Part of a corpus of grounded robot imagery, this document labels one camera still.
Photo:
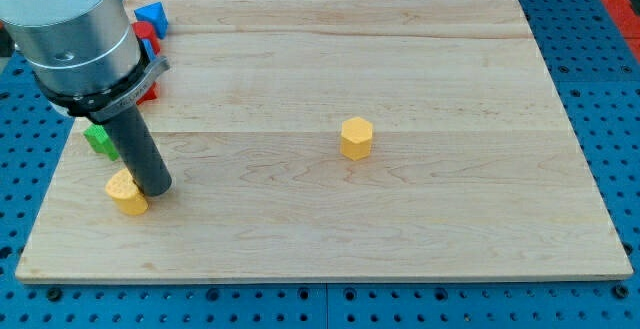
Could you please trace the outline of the grey pusher mounting flange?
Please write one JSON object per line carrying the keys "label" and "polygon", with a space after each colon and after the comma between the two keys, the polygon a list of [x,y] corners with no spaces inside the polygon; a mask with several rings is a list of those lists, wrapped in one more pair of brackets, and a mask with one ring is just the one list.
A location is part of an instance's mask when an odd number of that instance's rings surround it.
{"label": "grey pusher mounting flange", "polygon": [[142,58],[136,68],[115,86],[86,95],[56,93],[38,77],[35,82],[43,95],[53,104],[63,107],[71,117],[86,117],[94,123],[104,123],[135,106],[156,79],[170,69],[165,56],[149,61]]}

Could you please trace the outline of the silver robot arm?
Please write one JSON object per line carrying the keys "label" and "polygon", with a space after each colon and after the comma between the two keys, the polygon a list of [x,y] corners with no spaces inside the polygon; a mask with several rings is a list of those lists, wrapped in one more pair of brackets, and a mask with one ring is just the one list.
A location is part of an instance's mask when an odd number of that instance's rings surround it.
{"label": "silver robot arm", "polygon": [[122,0],[1,0],[1,21],[43,95],[103,126],[143,194],[166,192],[172,178],[137,102],[169,62],[147,53]]}

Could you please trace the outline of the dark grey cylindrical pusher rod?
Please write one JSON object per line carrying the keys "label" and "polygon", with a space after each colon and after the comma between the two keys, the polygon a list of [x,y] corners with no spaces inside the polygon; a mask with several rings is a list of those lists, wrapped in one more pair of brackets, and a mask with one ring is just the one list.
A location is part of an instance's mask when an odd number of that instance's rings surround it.
{"label": "dark grey cylindrical pusher rod", "polygon": [[169,170],[136,106],[115,115],[103,127],[144,195],[159,196],[171,187]]}

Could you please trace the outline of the blue block behind arm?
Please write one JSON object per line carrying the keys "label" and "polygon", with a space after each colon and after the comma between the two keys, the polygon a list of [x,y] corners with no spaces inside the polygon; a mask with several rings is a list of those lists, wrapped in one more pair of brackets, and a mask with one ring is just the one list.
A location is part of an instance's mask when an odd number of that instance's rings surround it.
{"label": "blue block behind arm", "polygon": [[150,62],[156,58],[155,51],[149,39],[141,39],[141,43]]}

